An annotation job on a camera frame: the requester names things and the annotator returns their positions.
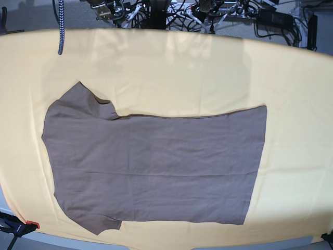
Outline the brown T-shirt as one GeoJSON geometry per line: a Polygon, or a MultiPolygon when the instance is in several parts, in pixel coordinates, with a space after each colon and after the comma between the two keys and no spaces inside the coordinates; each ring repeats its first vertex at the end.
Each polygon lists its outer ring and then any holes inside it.
{"type": "Polygon", "coordinates": [[[54,196],[93,234],[124,221],[242,225],[266,119],[264,105],[208,117],[121,117],[77,83],[45,116],[54,196]]]}

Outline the yellow tablecloth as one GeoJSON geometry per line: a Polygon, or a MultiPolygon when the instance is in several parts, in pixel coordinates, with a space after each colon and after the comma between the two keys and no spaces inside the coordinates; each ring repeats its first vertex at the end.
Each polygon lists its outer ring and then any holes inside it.
{"type": "Polygon", "coordinates": [[[130,249],[248,245],[332,230],[332,57],[256,40],[189,32],[56,30],[1,37],[1,187],[42,234],[130,249]],[[42,142],[48,107],[77,82],[118,114],[208,116],[267,107],[265,146],[241,226],[125,222],[94,235],[53,192],[42,142]]]}

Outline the white power strip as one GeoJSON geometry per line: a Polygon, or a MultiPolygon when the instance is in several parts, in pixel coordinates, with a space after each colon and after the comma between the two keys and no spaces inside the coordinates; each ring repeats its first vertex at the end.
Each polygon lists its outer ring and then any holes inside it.
{"type": "Polygon", "coordinates": [[[168,13],[189,17],[196,17],[202,22],[226,15],[241,15],[244,5],[241,1],[171,1],[168,13]]]}

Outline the black power adapter box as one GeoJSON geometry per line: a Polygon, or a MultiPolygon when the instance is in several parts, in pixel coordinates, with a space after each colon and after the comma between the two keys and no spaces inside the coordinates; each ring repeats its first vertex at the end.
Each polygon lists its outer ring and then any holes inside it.
{"type": "Polygon", "coordinates": [[[269,9],[260,9],[258,11],[257,21],[266,26],[288,29],[293,26],[294,18],[289,14],[269,9]]]}

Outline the black upright panel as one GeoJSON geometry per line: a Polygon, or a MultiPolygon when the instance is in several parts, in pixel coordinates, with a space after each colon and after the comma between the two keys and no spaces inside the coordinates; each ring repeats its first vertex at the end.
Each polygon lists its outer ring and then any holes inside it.
{"type": "Polygon", "coordinates": [[[307,49],[316,51],[316,41],[317,41],[317,15],[312,15],[308,22],[308,42],[307,49]]]}

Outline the black clamp with red tip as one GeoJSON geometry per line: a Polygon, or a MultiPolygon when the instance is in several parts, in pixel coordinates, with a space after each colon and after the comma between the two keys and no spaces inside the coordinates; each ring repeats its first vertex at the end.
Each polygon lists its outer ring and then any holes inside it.
{"type": "Polygon", "coordinates": [[[14,215],[1,212],[1,232],[13,235],[7,250],[12,249],[18,238],[34,232],[37,229],[40,229],[40,225],[37,222],[27,220],[26,223],[24,223],[14,215]]]}

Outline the black clamp right corner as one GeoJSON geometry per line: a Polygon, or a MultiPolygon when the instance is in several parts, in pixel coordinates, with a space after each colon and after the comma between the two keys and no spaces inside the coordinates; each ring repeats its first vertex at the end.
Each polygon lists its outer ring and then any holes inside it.
{"type": "Polygon", "coordinates": [[[333,232],[331,232],[329,234],[328,233],[324,233],[324,234],[321,235],[321,238],[324,241],[326,241],[330,245],[330,247],[332,248],[332,244],[333,244],[333,232]]]}

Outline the black table post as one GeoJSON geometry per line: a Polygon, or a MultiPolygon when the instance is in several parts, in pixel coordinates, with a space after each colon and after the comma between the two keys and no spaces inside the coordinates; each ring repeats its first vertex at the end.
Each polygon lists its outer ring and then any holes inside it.
{"type": "Polygon", "coordinates": [[[149,19],[148,19],[148,28],[150,29],[166,29],[167,22],[167,9],[169,6],[167,0],[150,0],[149,6],[149,19]]]}

